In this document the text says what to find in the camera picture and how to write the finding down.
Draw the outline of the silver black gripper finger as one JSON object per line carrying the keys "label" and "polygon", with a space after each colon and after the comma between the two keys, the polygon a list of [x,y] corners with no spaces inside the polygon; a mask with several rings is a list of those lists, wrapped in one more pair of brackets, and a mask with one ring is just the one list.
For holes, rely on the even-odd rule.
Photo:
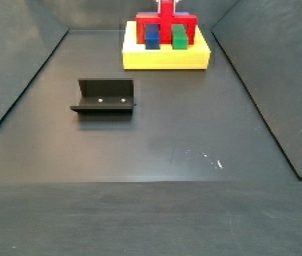
{"label": "silver black gripper finger", "polygon": [[158,14],[161,14],[162,0],[155,0],[158,6]]}

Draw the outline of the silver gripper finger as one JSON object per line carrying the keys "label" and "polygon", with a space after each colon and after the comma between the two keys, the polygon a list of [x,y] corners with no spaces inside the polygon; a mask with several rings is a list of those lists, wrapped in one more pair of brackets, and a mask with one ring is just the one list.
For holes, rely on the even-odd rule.
{"label": "silver gripper finger", "polygon": [[174,3],[174,13],[177,13],[177,5],[178,3],[181,2],[181,0],[174,0],[173,3]]}

